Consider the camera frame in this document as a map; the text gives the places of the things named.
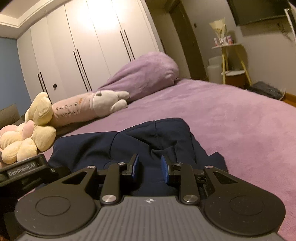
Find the bed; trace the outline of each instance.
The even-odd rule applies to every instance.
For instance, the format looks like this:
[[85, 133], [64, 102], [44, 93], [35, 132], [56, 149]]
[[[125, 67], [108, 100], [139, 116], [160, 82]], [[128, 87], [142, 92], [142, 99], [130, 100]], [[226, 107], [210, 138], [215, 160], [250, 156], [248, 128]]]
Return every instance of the bed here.
[[[286, 218], [279, 234], [296, 240], [296, 109], [229, 85], [182, 79], [69, 135], [122, 131], [146, 121], [179, 117], [210, 155], [224, 156], [229, 172], [277, 195]], [[47, 159], [52, 148], [46, 151]]]

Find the plush toy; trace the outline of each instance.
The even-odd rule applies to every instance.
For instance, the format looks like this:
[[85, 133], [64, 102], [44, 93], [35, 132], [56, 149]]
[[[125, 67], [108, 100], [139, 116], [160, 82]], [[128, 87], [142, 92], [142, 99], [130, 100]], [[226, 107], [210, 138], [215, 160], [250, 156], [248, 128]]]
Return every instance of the plush toy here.
[[0, 130], [0, 149], [6, 164], [36, 156], [53, 144], [56, 129], [46, 126], [53, 115], [52, 104], [47, 93], [36, 96], [25, 114], [25, 123], [9, 125]]
[[129, 93], [126, 91], [103, 90], [61, 100], [52, 105], [53, 116], [49, 125], [57, 128], [108, 116], [124, 109], [128, 98]]

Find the wall-mounted tv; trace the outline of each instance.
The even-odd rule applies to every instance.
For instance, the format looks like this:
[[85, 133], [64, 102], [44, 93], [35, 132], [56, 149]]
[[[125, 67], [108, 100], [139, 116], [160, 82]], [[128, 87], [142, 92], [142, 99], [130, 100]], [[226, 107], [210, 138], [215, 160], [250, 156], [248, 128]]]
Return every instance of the wall-mounted tv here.
[[285, 17], [287, 0], [227, 0], [236, 25]]

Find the wooden table leg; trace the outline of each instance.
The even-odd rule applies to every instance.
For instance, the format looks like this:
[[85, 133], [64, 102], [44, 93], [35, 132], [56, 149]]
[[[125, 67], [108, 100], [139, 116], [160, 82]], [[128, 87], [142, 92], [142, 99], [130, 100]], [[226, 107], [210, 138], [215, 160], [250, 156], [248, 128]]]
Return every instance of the wooden table leg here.
[[246, 77], [247, 77], [247, 79], [248, 79], [249, 85], [252, 85], [252, 81], [251, 81], [251, 78], [250, 78], [250, 76], [249, 76], [248, 70], [247, 70], [247, 68], [246, 68], [246, 66], [245, 66], [245, 64], [244, 64], [244, 61], [242, 60], [242, 58], [241, 58], [241, 56], [240, 56], [240, 54], [239, 54], [239, 52], [238, 52], [238, 50], [237, 50], [237, 47], [235, 46], [234, 48], [235, 48], [235, 52], [236, 52], [236, 54], [237, 54], [239, 60], [241, 61], [241, 65], [242, 65], [242, 67], [243, 67], [243, 69], [244, 69], [244, 72], [245, 72]]
[[226, 84], [226, 70], [225, 70], [225, 53], [224, 50], [222, 48], [222, 66], [223, 66], [223, 84]]
[[226, 51], [226, 48], [222, 48], [222, 51], [224, 51], [226, 70], [228, 71], [228, 70], [229, 70], [229, 66], [228, 66], [228, 58], [227, 58], [227, 51]]

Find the white wardrobe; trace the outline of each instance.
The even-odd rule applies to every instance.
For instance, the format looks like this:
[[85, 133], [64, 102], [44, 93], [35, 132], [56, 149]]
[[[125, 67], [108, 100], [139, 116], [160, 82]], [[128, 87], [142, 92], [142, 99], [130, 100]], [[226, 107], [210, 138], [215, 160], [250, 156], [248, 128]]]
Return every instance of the white wardrobe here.
[[17, 47], [31, 100], [45, 91], [52, 103], [95, 91], [128, 62], [159, 51], [141, 0], [72, 0]]

